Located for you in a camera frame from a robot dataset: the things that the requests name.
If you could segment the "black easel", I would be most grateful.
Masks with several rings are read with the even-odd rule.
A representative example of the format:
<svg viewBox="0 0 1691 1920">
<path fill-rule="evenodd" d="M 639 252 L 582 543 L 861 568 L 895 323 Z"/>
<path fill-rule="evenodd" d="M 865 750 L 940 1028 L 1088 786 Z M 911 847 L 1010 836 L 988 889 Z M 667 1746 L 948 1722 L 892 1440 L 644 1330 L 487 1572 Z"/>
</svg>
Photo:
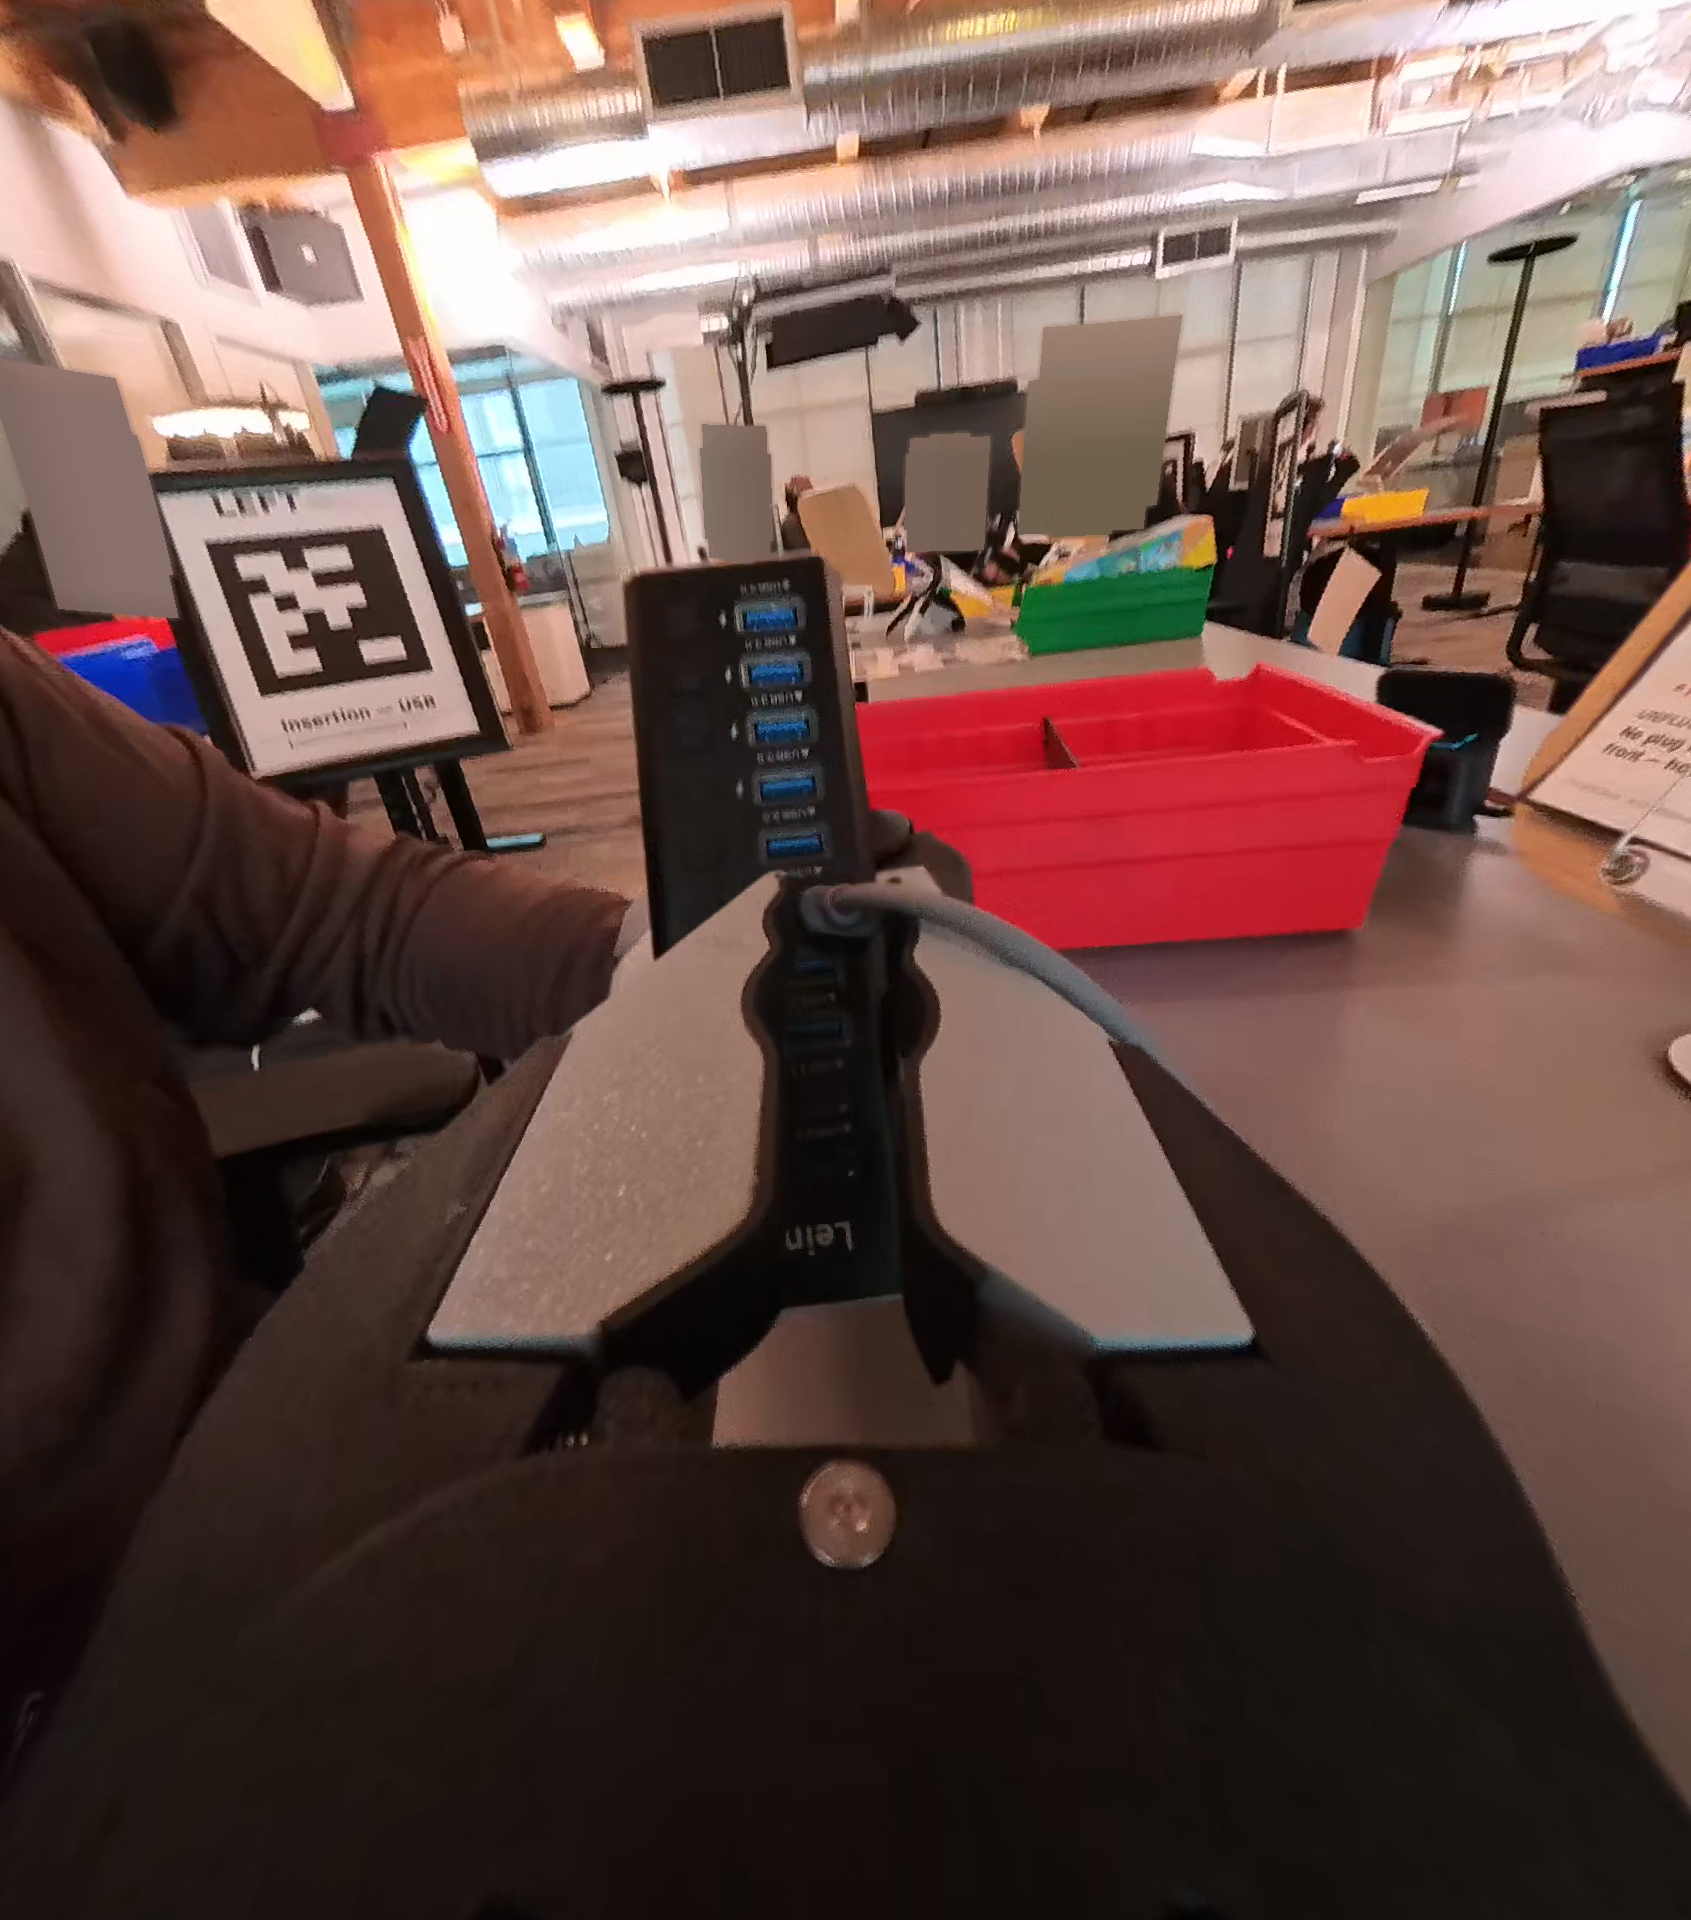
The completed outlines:
<svg viewBox="0 0 1691 1920">
<path fill-rule="evenodd" d="M 333 803 L 344 814 L 348 807 L 335 795 L 346 794 L 356 782 L 365 782 L 377 792 L 380 811 L 395 833 L 430 846 L 451 843 L 467 852 L 522 856 L 547 850 L 549 833 L 544 830 L 491 832 L 485 824 L 466 764 L 490 756 L 497 756 L 497 748 L 472 745 L 430 760 L 411 756 L 365 758 L 353 764 L 321 764 L 269 776 L 266 783 L 304 800 Z"/>
</svg>

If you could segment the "black floor lamp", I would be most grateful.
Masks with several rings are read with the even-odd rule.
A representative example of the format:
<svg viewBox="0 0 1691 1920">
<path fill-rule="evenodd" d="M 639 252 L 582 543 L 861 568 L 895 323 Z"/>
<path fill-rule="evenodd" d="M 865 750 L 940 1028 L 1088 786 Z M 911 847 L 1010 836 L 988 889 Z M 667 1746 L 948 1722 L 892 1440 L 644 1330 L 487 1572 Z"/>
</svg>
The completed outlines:
<svg viewBox="0 0 1691 1920">
<path fill-rule="evenodd" d="M 1510 375 L 1516 367 L 1525 315 L 1530 306 L 1530 287 L 1534 283 L 1539 260 L 1556 257 L 1561 252 L 1569 252 L 1573 246 L 1576 246 L 1576 232 L 1539 232 L 1525 243 L 1497 246 L 1494 252 L 1488 252 L 1491 266 L 1516 266 L 1519 271 L 1519 277 L 1516 281 L 1510 299 L 1509 325 L 1500 348 L 1500 365 L 1488 394 L 1488 411 L 1480 442 L 1480 462 L 1474 471 L 1471 509 L 1461 523 L 1450 585 L 1443 592 L 1422 596 L 1424 612 L 1477 615 L 1488 604 L 1488 596 L 1482 590 L 1471 587 L 1471 571 L 1477 542 L 1482 540 L 1482 527 L 1488 518 L 1488 506 L 1494 500 L 1500 426 L 1509 407 Z"/>
<path fill-rule="evenodd" d="M 657 555 L 664 568 L 677 566 L 677 548 L 671 540 L 669 518 L 664 512 L 664 471 L 657 459 L 657 440 L 663 421 L 657 417 L 657 397 L 664 391 L 664 377 L 657 373 L 620 373 L 601 384 L 601 394 L 616 407 L 627 408 L 633 436 L 618 446 L 618 472 L 646 498 L 648 516 L 656 530 Z"/>
</svg>

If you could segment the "person's left forearm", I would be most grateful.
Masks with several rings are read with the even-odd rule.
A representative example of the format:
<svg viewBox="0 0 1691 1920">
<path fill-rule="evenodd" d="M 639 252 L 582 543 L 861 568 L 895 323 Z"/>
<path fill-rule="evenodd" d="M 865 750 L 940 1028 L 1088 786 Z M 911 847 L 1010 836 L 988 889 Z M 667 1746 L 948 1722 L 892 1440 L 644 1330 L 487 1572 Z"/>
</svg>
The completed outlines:
<svg viewBox="0 0 1691 1920">
<path fill-rule="evenodd" d="M 217 760 L 147 836 L 107 910 L 162 1007 L 212 1041 L 315 1011 L 512 1059 L 608 998 L 637 915 L 499 857 L 377 843 Z"/>
</svg>

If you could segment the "black USB hub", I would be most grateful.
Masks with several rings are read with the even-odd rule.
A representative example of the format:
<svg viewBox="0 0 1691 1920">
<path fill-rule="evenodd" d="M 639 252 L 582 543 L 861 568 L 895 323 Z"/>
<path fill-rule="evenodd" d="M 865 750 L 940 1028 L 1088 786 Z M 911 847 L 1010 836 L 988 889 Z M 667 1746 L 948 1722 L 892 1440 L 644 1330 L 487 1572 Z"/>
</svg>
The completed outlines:
<svg viewBox="0 0 1691 1920">
<path fill-rule="evenodd" d="M 766 1046 L 772 1247 L 790 1306 L 899 1291 L 891 950 L 796 896 L 876 876 L 842 587 L 814 553 L 633 575 L 625 635 L 646 897 L 663 953 L 769 878 L 750 1011 Z"/>
</svg>

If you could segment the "blue storage bin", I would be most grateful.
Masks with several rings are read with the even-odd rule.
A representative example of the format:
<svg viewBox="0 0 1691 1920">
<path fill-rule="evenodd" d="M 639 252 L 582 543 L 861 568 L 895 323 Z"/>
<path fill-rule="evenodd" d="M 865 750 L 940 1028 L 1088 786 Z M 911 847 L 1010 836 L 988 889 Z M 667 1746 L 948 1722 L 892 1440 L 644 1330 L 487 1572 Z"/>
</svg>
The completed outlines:
<svg viewBox="0 0 1691 1920">
<path fill-rule="evenodd" d="M 59 663 L 157 727 L 209 733 L 209 719 L 173 644 L 152 636 L 119 636 L 78 645 L 59 656 Z"/>
</svg>

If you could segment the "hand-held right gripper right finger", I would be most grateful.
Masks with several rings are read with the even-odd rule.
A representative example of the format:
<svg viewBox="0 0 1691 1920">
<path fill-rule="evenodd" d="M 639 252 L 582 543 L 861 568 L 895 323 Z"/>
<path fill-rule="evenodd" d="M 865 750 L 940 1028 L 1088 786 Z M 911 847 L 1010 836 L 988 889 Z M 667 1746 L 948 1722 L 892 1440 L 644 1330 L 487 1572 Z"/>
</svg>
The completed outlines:
<svg viewBox="0 0 1691 1920">
<path fill-rule="evenodd" d="M 1215 1356 L 1254 1325 L 1146 1118 L 1158 1058 L 1070 960 L 974 904 L 895 893 L 926 1003 L 905 1062 L 921 1212 L 986 1299 L 1100 1360 Z"/>
</svg>

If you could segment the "black office chair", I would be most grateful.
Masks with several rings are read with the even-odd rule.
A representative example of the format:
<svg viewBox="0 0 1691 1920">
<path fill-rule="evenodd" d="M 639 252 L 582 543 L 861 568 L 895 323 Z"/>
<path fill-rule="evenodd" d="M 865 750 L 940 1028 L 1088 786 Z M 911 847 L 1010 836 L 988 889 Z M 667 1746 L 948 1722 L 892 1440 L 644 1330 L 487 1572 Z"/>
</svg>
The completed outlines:
<svg viewBox="0 0 1691 1920">
<path fill-rule="evenodd" d="M 1682 384 L 1621 380 L 1539 413 L 1539 533 L 1505 642 L 1562 716 L 1691 559 Z"/>
</svg>

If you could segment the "colourful box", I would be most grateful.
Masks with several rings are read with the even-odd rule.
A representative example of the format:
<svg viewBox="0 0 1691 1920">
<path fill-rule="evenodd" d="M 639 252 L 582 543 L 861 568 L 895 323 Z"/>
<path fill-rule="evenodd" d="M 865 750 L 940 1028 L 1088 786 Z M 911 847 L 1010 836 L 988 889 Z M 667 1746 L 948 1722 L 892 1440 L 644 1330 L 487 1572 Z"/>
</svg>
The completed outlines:
<svg viewBox="0 0 1691 1920">
<path fill-rule="evenodd" d="M 1032 587 L 1067 587 L 1132 575 L 1214 571 L 1211 516 L 1170 516 L 1120 537 L 1055 542 L 1030 575 Z"/>
</svg>

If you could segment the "black studio light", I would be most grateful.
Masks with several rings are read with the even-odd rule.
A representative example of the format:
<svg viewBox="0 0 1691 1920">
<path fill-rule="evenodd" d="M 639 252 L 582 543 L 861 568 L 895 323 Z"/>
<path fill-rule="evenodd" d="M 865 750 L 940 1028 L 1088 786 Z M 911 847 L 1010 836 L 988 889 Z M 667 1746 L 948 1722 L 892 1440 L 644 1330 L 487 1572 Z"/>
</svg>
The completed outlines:
<svg viewBox="0 0 1691 1920">
<path fill-rule="evenodd" d="M 905 341 L 920 328 L 920 315 L 899 297 L 878 290 L 821 304 L 787 306 L 765 315 L 762 328 L 765 363 L 781 370 L 870 351 L 886 339 Z"/>
</svg>

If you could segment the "black wall speaker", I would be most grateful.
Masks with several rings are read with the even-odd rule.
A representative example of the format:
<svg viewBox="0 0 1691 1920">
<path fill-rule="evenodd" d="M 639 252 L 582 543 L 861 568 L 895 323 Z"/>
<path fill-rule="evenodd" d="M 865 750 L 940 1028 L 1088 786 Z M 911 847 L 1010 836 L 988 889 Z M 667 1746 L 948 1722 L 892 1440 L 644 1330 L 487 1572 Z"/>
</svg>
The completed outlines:
<svg viewBox="0 0 1691 1920">
<path fill-rule="evenodd" d="M 309 309 L 356 304 L 363 297 L 337 220 L 300 207 L 245 205 L 238 224 L 256 281 L 270 297 Z"/>
</svg>

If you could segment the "framed tag sign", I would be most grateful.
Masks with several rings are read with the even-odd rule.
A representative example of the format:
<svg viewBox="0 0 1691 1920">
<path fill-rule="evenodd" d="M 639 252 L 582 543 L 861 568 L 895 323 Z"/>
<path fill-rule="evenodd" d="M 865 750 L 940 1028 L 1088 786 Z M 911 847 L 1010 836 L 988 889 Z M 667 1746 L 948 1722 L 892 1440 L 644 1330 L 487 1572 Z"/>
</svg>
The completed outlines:
<svg viewBox="0 0 1691 1920">
<path fill-rule="evenodd" d="M 407 459 L 154 472 L 179 640 L 218 750 L 322 783 L 509 743 Z"/>
</svg>

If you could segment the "wooden support column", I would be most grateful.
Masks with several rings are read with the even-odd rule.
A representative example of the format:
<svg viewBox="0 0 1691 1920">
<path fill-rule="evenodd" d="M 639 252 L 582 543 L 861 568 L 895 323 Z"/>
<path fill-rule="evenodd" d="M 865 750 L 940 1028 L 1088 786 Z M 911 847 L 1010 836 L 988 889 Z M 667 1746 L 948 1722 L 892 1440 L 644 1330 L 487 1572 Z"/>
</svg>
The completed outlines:
<svg viewBox="0 0 1691 1920">
<path fill-rule="evenodd" d="M 499 550 L 497 520 L 477 471 L 475 448 L 467 442 L 467 421 L 458 401 L 448 351 L 417 277 L 417 259 L 399 189 L 380 154 L 361 152 L 346 161 L 344 176 L 407 370 L 426 401 L 427 434 L 456 533 L 467 553 L 479 617 L 511 700 L 512 730 L 521 737 L 549 731 L 553 713 L 544 678 Z"/>
</svg>

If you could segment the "person in brown sleeve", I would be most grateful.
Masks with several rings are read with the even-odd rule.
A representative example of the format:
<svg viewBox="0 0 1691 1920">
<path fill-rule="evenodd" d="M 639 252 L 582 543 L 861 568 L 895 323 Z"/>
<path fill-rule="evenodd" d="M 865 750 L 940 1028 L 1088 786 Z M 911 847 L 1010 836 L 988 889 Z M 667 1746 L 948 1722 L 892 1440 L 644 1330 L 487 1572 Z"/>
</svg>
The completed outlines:
<svg viewBox="0 0 1691 1920">
<path fill-rule="evenodd" d="M 251 1325 L 179 1034 L 315 1007 L 289 939 L 375 857 L 0 630 L 0 1787 Z"/>
</svg>

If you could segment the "green storage bin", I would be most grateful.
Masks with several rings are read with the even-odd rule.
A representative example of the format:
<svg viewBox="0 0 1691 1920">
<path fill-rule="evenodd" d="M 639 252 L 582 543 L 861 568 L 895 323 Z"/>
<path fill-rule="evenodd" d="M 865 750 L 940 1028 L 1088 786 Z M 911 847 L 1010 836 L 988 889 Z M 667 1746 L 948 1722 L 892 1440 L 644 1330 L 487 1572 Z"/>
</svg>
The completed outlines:
<svg viewBox="0 0 1691 1920">
<path fill-rule="evenodd" d="M 1024 590 L 1015 622 L 1030 656 L 1197 640 L 1208 612 L 1214 568 L 1038 581 Z"/>
</svg>

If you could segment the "silver ventilation duct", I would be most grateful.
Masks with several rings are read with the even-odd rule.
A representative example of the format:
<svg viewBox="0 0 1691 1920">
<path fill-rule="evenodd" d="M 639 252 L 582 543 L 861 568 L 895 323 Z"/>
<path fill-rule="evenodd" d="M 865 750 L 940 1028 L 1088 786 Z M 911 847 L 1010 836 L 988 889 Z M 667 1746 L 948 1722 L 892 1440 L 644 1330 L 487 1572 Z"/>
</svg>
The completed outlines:
<svg viewBox="0 0 1691 1920">
<path fill-rule="evenodd" d="M 521 277 L 557 318 L 929 283 L 980 259 L 1430 200 L 1421 6 L 952 4 L 797 32 L 789 110 L 651 121 L 637 51 L 458 91 Z"/>
</svg>

